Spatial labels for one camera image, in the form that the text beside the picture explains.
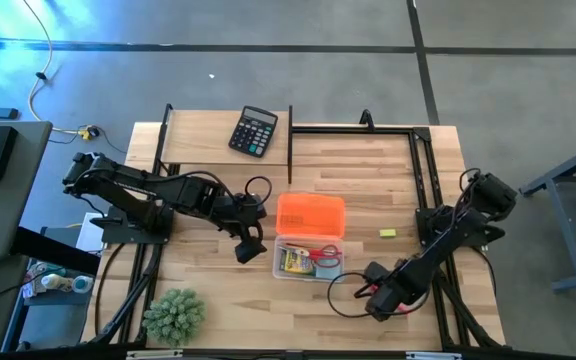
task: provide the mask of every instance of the white cable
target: white cable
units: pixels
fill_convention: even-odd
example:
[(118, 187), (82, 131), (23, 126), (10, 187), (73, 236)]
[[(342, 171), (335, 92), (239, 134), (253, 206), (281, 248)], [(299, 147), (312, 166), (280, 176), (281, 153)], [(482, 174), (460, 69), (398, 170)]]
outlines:
[[(48, 40), (48, 49), (49, 49), (48, 61), (46, 61), (46, 65), (44, 65), (44, 68), (41, 70), (41, 74), (44, 74), (44, 76), (45, 76), (46, 70), (48, 70), (48, 66), (50, 66), (50, 63), (52, 62), (52, 40), (50, 40), (50, 35), (48, 35), (48, 30), (46, 30), (44, 23), (41, 22), (41, 19), (39, 19), (39, 16), (37, 16), (37, 13), (35, 12), (35, 10), (33, 10), (33, 8), (30, 6), (30, 4), (28, 4), (28, 1), (26, 1), (26, 0), (22, 0), (22, 1), (24, 2), (24, 4), (26, 4), (26, 7), (28, 7), (28, 10), (30, 10), (30, 12), (33, 14), (35, 19), (37, 19), (37, 22), (39, 23), (39, 25), (41, 25), (41, 28), (43, 29), (44, 34), (46, 35), (46, 40)], [(37, 80), (35, 80), (35, 84), (32, 86), (32, 89), (30, 89), (30, 94), (28, 94), (28, 108), (30, 109), (30, 112), (32, 113), (32, 115), (35, 117), (35, 120), (43, 121), (39, 117), (39, 115), (37, 115), (34, 107), (32, 106), (32, 101), (35, 98), (36, 91), (37, 91), (37, 85), (39, 85), (39, 80), (41, 80), (41, 79), (39, 77), (37, 77)], [(64, 129), (60, 129), (57, 127), (53, 127), (52, 131), (57, 131), (57, 132), (66, 133), (66, 134), (77, 134), (78, 133), (78, 131), (76, 131), (76, 130), (64, 130)]]

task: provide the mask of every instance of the yellow eraser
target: yellow eraser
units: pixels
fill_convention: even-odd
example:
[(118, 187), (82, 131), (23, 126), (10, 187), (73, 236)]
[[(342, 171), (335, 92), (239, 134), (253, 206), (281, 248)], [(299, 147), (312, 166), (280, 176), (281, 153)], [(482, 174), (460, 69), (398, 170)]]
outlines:
[(380, 237), (395, 237), (397, 236), (397, 230), (395, 229), (381, 229), (379, 230)]

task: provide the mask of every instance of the scissors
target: scissors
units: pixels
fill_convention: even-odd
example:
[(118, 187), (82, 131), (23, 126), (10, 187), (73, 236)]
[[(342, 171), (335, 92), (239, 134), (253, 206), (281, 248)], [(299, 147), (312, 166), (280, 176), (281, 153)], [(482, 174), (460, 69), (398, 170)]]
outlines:
[(301, 256), (305, 256), (315, 265), (322, 268), (334, 268), (339, 266), (341, 263), (341, 260), (339, 260), (339, 257), (342, 255), (341, 251), (339, 251), (339, 249), (332, 244), (326, 245), (321, 249), (290, 243), (287, 243), (286, 245), (288, 248), (284, 248), (285, 250), (292, 251)]

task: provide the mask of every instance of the orange plastic box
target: orange plastic box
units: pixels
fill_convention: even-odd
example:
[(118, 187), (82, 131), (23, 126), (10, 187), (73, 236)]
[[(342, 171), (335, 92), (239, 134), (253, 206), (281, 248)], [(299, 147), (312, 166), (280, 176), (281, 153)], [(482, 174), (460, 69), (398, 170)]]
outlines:
[[(277, 209), (277, 233), (273, 275), (278, 279), (325, 281), (344, 269), (345, 204), (342, 198), (316, 194), (281, 194)], [(315, 263), (292, 254), (288, 249), (339, 251), (336, 266)]]

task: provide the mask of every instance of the wooden board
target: wooden board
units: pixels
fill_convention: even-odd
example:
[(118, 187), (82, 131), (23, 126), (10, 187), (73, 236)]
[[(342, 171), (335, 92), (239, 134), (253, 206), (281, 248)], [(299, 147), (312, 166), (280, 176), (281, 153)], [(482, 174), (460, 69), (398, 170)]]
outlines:
[(288, 112), (273, 111), (277, 127), (262, 158), (228, 147), (241, 111), (187, 111), (170, 113), (161, 155), (165, 163), (180, 164), (288, 164)]
[[(152, 166), (158, 124), (135, 124), (126, 164)], [(444, 201), (459, 196), (464, 170), (455, 127), (431, 127)], [(427, 166), (422, 157), (425, 183)], [(265, 175), (274, 191), (262, 221), (264, 244), (273, 248), (276, 205), (281, 192), (317, 192), (341, 196), (346, 202), (345, 266), (361, 271), (370, 261), (386, 267), (419, 251), (413, 212), (417, 207), (407, 138), (397, 135), (295, 135), (293, 184), (284, 166), (184, 165), (181, 171), (204, 169), (218, 175), (232, 191), (241, 191), (254, 175)], [(264, 193), (263, 182), (253, 189)], [(430, 193), (427, 195), (432, 203)], [(397, 237), (380, 239), (378, 230), (396, 228)], [(279, 280), (271, 274), (272, 250), (246, 265), (237, 263), (238, 241), (213, 225), (178, 215), (164, 255), (155, 298), (170, 288), (195, 289), (207, 304), (207, 320), (192, 348), (288, 348), (319, 350), (438, 350), (437, 320), (432, 297), (419, 311), (378, 323), (372, 318), (346, 319), (326, 301), (327, 283)], [(126, 295), (134, 246), (127, 245), (112, 264), (101, 301), (101, 323), (114, 314)], [(102, 259), (102, 267), (110, 251)], [(464, 301), (497, 341), (504, 342), (490, 275), (485, 262), (470, 249), (455, 253)], [(347, 313), (362, 312), (364, 300), (352, 297), (360, 279), (336, 285), (332, 299)], [(93, 335), (93, 296), (83, 340)], [(136, 318), (141, 315), (141, 303)], [(447, 304), (451, 334), (457, 340), (452, 307)], [(132, 337), (138, 320), (133, 321)], [(158, 344), (152, 340), (149, 346)]]

